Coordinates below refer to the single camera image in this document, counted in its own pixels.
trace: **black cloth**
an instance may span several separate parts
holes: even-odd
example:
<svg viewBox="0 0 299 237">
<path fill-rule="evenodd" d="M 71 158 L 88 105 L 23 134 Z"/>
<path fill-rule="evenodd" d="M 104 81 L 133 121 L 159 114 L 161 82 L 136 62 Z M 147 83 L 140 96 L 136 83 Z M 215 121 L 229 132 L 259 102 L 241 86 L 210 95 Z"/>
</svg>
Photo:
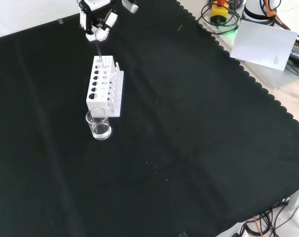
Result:
<svg viewBox="0 0 299 237">
<path fill-rule="evenodd" d="M 175 1 L 137 2 L 101 44 L 125 72 L 105 141 L 78 15 L 0 39 L 0 237 L 214 237 L 299 189 L 291 114 Z"/>
</svg>

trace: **white test tube rack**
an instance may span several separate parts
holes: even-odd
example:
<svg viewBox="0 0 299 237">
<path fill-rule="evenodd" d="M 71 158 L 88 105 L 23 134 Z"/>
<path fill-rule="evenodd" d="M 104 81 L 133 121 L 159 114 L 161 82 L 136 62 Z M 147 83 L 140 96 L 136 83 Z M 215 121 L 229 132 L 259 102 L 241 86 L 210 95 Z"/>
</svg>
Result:
<svg viewBox="0 0 299 237">
<path fill-rule="evenodd" d="M 108 117 L 119 117 L 121 113 L 124 71 L 114 64 L 113 56 L 102 56 L 104 68 L 99 56 L 93 60 L 86 104 L 88 109 L 104 108 Z"/>
</svg>

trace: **water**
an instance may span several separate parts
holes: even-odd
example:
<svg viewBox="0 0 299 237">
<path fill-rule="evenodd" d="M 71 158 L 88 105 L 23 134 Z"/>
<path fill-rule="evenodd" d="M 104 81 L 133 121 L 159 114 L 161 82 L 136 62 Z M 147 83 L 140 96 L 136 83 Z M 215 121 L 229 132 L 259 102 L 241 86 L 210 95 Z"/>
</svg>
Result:
<svg viewBox="0 0 299 237">
<path fill-rule="evenodd" d="M 92 135 L 93 135 L 93 137 L 95 139 L 97 139 L 97 140 L 105 140 L 105 139 L 107 139 L 111 135 L 112 129 L 107 124 L 103 124 L 103 127 L 102 127 L 101 130 L 105 131 L 105 132 L 104 133 L 100 133 L 100 130 L 99 130 L 99 132 L 97 133 L 97 127 L 91 130 Z"/>
</svg>

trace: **sheet of paper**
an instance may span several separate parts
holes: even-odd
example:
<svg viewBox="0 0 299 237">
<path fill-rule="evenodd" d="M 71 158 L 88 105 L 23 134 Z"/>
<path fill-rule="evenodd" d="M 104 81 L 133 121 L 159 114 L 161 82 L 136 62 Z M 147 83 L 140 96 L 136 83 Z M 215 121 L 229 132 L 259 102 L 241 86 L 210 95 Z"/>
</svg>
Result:
<svg viewBox="0 0 299 237">
<path fill-rule="evenodd" d="M 230 56 L 283 71 L 298 34 L 242 21 Z"/>
</svg>

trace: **orange cable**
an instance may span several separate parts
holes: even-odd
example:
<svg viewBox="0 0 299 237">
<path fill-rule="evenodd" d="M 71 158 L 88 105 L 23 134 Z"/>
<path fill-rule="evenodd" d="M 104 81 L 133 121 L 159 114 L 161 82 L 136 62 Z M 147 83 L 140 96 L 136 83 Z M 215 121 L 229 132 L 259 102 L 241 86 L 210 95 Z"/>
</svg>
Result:
<svg viewBox="0 0 299 237">
<path fill-rule="evenodd" d="M 267 8 L 267 16 L 270 17 L 270 16 L 275 16 L 277 14 L 276 11 L 272 11 L 270 8 L 269 8 L 269 4 L 268 4 L 268 0 L 265 0 L 264 1 L 265 5 L 266 5 L 266 8 Z"/>
<path fill-rule="evenodd" d="M 268 17 L 274 16 L 282 25 L 284 25 L 285 28 L 287 28 L 290 31 L 291 29 L 281 21 L 280 17 L 277 15 L 277 12 L 270 9 L 268 0 L 264 0 L 264 3 L 268 11 L 267 16 Z"/>
<path fill-rule="evenodd" d="M 280 21 L 280 23 L 281 23 L 282 25 L 284 25 L 284 26 L 290 31 L 290 28 L 289 28 L 286 24 L 284 24 L 284 23 L 281 21 L 281 19 L 280 19 L 279 16 L 276 15 L 276 18 L 277 18 L 278 21 Z"/>
<path fill-rule="evenodd" d="M 261 229 L 260 229 L 260 227 L 259 227 L 259 225 L 258 225 L 256 216 L 254 216 L 254 220 L 255 220 L 255 223 L 256 223 L 256 225 L 257 225 L 257 228 L 258 228 L 258 230 L 259 230 L 259 232 L 260 232 L 261 237 L 263 237 L 263 234 L 262 234 Z"/>
</svg>

